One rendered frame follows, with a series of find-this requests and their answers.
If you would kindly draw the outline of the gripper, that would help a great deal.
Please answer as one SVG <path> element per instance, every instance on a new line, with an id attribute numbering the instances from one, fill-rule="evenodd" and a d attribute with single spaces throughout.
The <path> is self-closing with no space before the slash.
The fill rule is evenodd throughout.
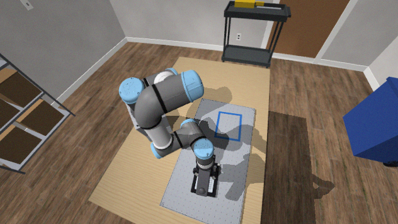
<path id="1" fill-rule="evenodd" d="M 215 171 L 216 170 L 216 166 L 214 165 L 214 159 L 215 159 L 215 155 L 213 155 L 214 156 L 214 158 L 213 158 L 213 164 L 212 164 L 212 166 L 211 167 L 209 167 L 208 169 L 202 169 L 201 167 L 199 167 L 199 165 L 197 164 L 197 161 L 196 161 L 196 165 L 199 167 L 197 167 L 197 168 L 194 168 L 193 169 L 193 173 L 198 177 L 198 173 L 199 173 L 199 169 L 201 169 L 201 170 L 203 170 L 203 171 L 208 171 L 208 170 L 210 170 L 211 169 L 211 175 L 210 175 L 210 177 L 212 177 L 212 179 L 214 180 L 214 179 L 216 179 L 217 178 L 217 172 Z"/>

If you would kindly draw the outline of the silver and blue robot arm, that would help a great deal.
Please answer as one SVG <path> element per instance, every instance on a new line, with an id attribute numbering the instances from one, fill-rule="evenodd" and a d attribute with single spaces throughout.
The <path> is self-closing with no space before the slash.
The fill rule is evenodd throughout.
<path id="1" fill-rule="evenodd" d="M 214 146 L 198 123 L 192 118 L 187 119 L 182 122 L 179 130 L 169 133 L 162 120 L 162 115 L 194 102 L 203 94 L 203 83 L 197 72 L 188 70 L 178 74 L 174 68 L 143 79 L 125 79 L 119 87 L 120 97 L 130 106 L 137 124 L 153 141 L 151 150 L 157 159 L 190 144 L 199 167 L 208 169 L 213 164 Z M 197 195 L 207 197 L 210 173 L 211 169 L 199 169 Z"/>

